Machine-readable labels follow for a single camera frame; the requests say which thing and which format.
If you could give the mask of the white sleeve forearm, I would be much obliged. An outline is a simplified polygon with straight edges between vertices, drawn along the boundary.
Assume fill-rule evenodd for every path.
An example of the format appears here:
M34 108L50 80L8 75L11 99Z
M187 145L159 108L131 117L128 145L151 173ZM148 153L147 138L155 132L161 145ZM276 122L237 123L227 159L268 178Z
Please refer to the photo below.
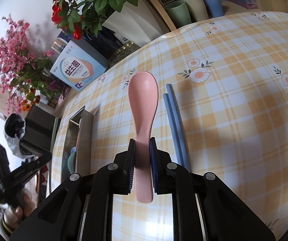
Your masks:
M15 216L0 216L0 235L5 240L10 240L11 234L18 227L18 218Z

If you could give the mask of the left hand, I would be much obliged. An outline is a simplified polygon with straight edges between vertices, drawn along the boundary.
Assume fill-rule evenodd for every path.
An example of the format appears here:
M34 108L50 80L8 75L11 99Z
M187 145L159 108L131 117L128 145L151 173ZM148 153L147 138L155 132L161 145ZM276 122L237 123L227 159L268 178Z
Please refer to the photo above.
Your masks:
M23 204L17 207L9 206L4 212L4 221L11 229L16 229L37 207L32 193L24 188L20 194Z

